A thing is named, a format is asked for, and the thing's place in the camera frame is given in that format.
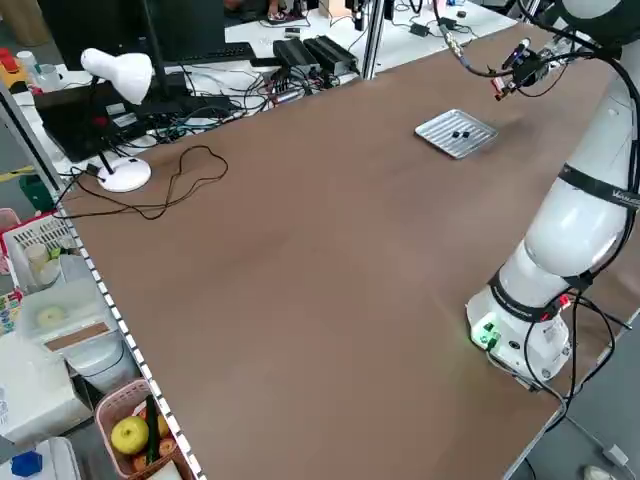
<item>lamp base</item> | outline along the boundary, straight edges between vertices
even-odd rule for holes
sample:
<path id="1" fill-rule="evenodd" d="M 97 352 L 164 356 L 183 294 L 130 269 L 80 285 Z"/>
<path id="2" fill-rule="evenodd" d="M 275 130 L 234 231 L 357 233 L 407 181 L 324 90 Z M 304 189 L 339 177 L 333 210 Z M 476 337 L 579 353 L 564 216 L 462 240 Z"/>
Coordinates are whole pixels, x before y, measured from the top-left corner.
<path id="1" fill-rule="evenodd" d="M 113 174 L 106 167 L 98 173 L 98 183 L 109 192 L 132 192 L 142 187 L 151 178 L 151 167 L 147 162 L 135 157 L 118 158 L 109 161 Z"/>

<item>yellow apple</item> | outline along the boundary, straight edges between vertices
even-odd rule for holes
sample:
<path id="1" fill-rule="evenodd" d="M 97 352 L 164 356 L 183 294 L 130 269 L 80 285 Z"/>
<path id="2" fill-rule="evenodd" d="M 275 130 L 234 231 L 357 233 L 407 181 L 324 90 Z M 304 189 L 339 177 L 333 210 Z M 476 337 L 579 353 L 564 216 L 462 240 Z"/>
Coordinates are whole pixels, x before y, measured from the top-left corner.
<path id="1" fill-rule="evenodd" d="M 160 438 L 164 438 L 169 435 L 169 425 L 167 425 L 164 415 L 158 415 L 158 434 L 160 435 Z"/>
<path id="2" fill-rule="evenodd" d="M 147 422 L 138 416 L 120 420 L 111 431 L 111 443 L 120 453 L 135 455 L 149 440 Z"/>
<path id="3" fill-rule="evenodd" d="M 164 458 L 173 452 L 174 448 L 176 448 L 176 441 L 173 438 L 164 438 L 160 442 L 158 452 L 160 453 L 160 456 Z"/>
<path id="4" fill-rule="evenodd" d="M 137 457 L 133 457 L 133 470 L 136 472 L 141 472 L 145 468 L 147 468 L 147 455 L 142 453 Z"/>

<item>white table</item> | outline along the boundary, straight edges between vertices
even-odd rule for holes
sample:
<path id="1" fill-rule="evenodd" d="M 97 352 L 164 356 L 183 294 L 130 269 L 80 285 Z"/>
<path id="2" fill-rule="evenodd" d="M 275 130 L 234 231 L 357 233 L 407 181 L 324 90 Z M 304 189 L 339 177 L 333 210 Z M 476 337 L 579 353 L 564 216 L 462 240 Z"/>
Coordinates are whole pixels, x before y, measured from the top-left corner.
<path id="1" fill-rule="evenodd" d="M 385 21 L 382 42 L 378 51 L 377 71 L 381 72 L 389 68 L 402 65 L 422 57 L 432 55 L 436 52 L 445 50 L 447 47 L 442 40 L 432 35 L 427 37 L 418 37 L 409 33 L 409 22 L 413 21 L 422 25 L 429 22 L 432 31 L 435 30 L 435 16 L 430 11 L 426 2 L 420 16 L 416 17 L 411 10 L 403 12 L 395 12 L 394 24 Z M 467 1 L 462 7 L 447 7 L 442 16 L 456 18 L 459 10 L 467 12 L 464 19 L 457 19 L 461 25 L 468 26 L 472 29 L 472 33 L 459 34 L 459 40 L 468 42 L 477 37 L 484 37 L 497 31 L 509 28 L 516 22 L 510 18 L 499 15 L 495 12 L 487 10 L 483 7 L 475 5 Z M 344 18 L 337 21 L 333 19 L 333 26 L 330 26 L 329 19 L 322 16 L 319 10 L 312 10 L 307 17 L 310 26 L 305 21 L 287 24 L 287 26 L 299 26 L 302 29 L 301 39 L 316 37 L 318 35 L 327 35 L 335 42 L 349 49 L 358 57 L 362 63 L 364 50 L 366 45 L 366 33 L 355 30 L 352 21 Z M 258 57 L 273 56 L 273 42 L 275 40 L 284 39 L 284 28 L 268 27 L 261 22 L 252 22 L 235 27 L 227 28 L 225 31 L 226 40 L 228 42 L 248 41 L 251 43 Z M 238 94 L 237 90 L 244 90 L 255 80 L 259 74 L 256 72 L 248 61 L 216 63 L 200 66 L 187 66 L 188 71 L 193 72 L 190 77 L 194 82 L 194 86 L 198 92 L 208 93 L 224 93 Z M 179 71 L 179 67 L 167 68 L 167 72 Z M 91 81 L 91 76 L 84 71 L 68 72 L 64 65 L 58 66 L 58 71 L 63 75 L 63 84 L 67 88 L 73 88 L 76 85 L 87 85 Z M 341 78 L 342 83 L 352 80 L 355 75 Z M 22 106 L 22 110 L 34 130 L 38 140 L 42 143 L 45 151 L 51 156 L 55 168 L 60 173 L 68 173 L 72 164 L 66 156 L 58 149 L 58 147 L 49 139 L 42 127 L 42 120 L 33 107 L 33 98 L 30 93 L 20 93 L 15 95 L 18 105 Z M 193 119 L 190 124 L 196 125 L 198 122 L 206 123 L 206 119 Z M 136 145 L 141 148 L 121 147 L 122 150 L 130 155 L 135 155 L 146 148 L 155 144 L 151 137 L 143 137 L 135 140 Z M 107 158 L 116 158 L 112 152 L 107 152 Z M 97 157 L 88 159 L 77 165 L 79 168 L 86 168 L 87 163 L 100 165 Z"/>

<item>table surface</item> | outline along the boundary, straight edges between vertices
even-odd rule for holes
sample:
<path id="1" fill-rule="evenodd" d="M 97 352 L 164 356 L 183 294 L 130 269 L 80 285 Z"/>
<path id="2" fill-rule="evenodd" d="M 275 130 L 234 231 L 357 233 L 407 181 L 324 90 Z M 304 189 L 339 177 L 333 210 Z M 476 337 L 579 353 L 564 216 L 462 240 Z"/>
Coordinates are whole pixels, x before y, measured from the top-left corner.
<path id="1" fill-rule="evenodd" d="M 460 23 L 471 27 L 473 30 L 473 34 L 456 34 L 462 42 L 473 40 L 474 35 L 482 37 L 515 24 L 514 20 L 498 15 L 471 2 L 468 2 L 468 5 L 464 7 L 447 7 L 446 15 L 453 18 L 458 10 L 465 10 L 467 12 L 467 17 L 464 20 L 460 20 Z M 385 21 L 384 34 L 378 55 L 379 65 L 377 66 L 377 71 L 381 72 L 446 48 L 441 38 L 434 36 L 421 38 L 410 34 L 409 28 L 405 25 L 408 25 L 409 20 L 413 17 L 413 12 L 410 11 L 396 12 L 394 23 L 397 25 Z M 353 45 L 351 51 L 362 63 L 366 35 L 363 36 L 362 32 L 356 31 L 351 20 L 348 18 L 342 20 L 334 19 L 333 26 L 331 26 L 330 20 L 322 16 L 317 9 L 309 12 L 308 20 L 311 25 L 310 27 L 306 27 L 306 22 L 300 22 L 299 25 L 296 23 L 291 25 L 287 24 L 287 26 L 302 27 L 302 39 L 312 38 L 318 35 L 328 35 L 345 48 Z M 427 9 L 425 2 L 421 15 L 413 18 L 412 21 L 424 25 L 432 20 L 434 20 L 433 12 Z M 265 25 L 264 23 L 252 22 L 227 28 L 225 30 L 226 40 L 228 42 L 248 41 L 251 43 L 258 57 L 272 57 L 273 42 L 284 39 L 284 28 L 270 28 Z M 68 72 L 64 65 L 58 66 L 58 70 L 63 75 L 63 85 L 67 86 L 67 88 L 87 85 L 91 81 L 91 77 L 87 72 Z M 179 68 L 167 69 L 168 72 L 179 70 Z M 197 67 L 187 67 L 187 70 L 193 72 L 192 79 L 198 92 L 223 93 L 228 95 L 237 95 L 237 90 L 245 90 L 255 80 L 256 75 L 258 75 L 248 61 L 199 65 Z M 346 82 L 353 78 L 355 78 L 355 75 L 345 76 L 341 80 Z M 42 120 L 32 106 L 33 98 L 31 94 L 21 93 L 15 95 L 15 98 L 17 103 L 23 106 L 22 110 L 25 117 L 36 133 L 38 140 L 44 146 L 45 151 L 51 156 L 55 168 L 60 173 L 68 173 L 72 164 L 45 133 L 42 127 Z M 248 105 L 256 106 L 259 102 L 257 99 L 254 102 L 249 100 Z M 190 124 L 195 125 L 207 122 L 207 119 L 194 119 Z M 154 143 L 155 141 L 151 137 L 145 137 L 135 141 L 135 144 L 141 145 L 142 148 L 122 147 L 122 149 L 131 155 L 137 155 Z M 106 152 L 106 155 L 107 158 L 116 157 L 112 152 Z M 100 165 L 97 157 L 76 165 L 79 168 L 86 168 L 88 162 Z"/>
<path id="2" fill-rule="evenodd" d="M 544 43 L 518 26 L 474 42 L 470 58 L 496 64 L 523 36 Z M 145 152 L 152 180 L 124 201 L 164 200 L 188 146 L 230 164 L 157 221 L 75 220 L 204 471 L 503 475 L 557 405 L 488 365 L 464 305 L 520 241 L 609 77 L 583 62 L 547 96 L 498 104 L 485 79 L 433 55 Z M 453 162 L 413 135 L 451 108 L 496 127 L 497 140 Z M 190 153 L 176 196 L 221 168 Z M 65 205 L 112 209 L 86 195 Z M 638 264 L 617 262 L 594 299 L 628 317 Z M 581 364 L 606 338 L 585 320 Z"/>

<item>plastic basket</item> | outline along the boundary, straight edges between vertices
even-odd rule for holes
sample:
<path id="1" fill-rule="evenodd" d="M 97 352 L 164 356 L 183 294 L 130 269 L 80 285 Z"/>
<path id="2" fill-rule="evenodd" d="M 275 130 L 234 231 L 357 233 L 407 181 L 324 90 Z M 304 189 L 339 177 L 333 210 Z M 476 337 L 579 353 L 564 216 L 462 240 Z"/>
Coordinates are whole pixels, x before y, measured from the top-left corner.
<path id="1" fill-rule="evenodd" d="M 139 379 L 107 395 L 98 404 L 96 408 L 96 423 L 98 424 L 104 446 L 111 457 L 113 466 L 120 478 L 142 480 L 151 477 L 151 475 L 173 460 L 182 478 L 191 479 L 193 477 L 187 461 L 177 445 L 169 455 L 153 462 L 141 472 L 134 472 L 130 457 L 115 451 L 111 446 L 111 430 L 115 424 L 123 418 L 130 416 L 133 409 L 144 402 L 150 393 L 151 389 L 147 381 Z"/>
<path id="2" fill-rule="evenodd" d="M 20 219 L 16 212 L 10 208 L 0 208 L 0 234 L 20 225 Z M 0 275 L 10 275 L 9 261 L 5 254 L 0 256 Z"/>
<path id="3" fill-rule="evenodd" d="M 9 259 L 13 284 L 25 293 L 36 289 L 36 281 L 29 268 L 25 248 L 43 244 L 47 250 L 73 248 L 75 242 L 63 220 L 46 214 L 22 223 L 2 234 L 2 253 Z"/>

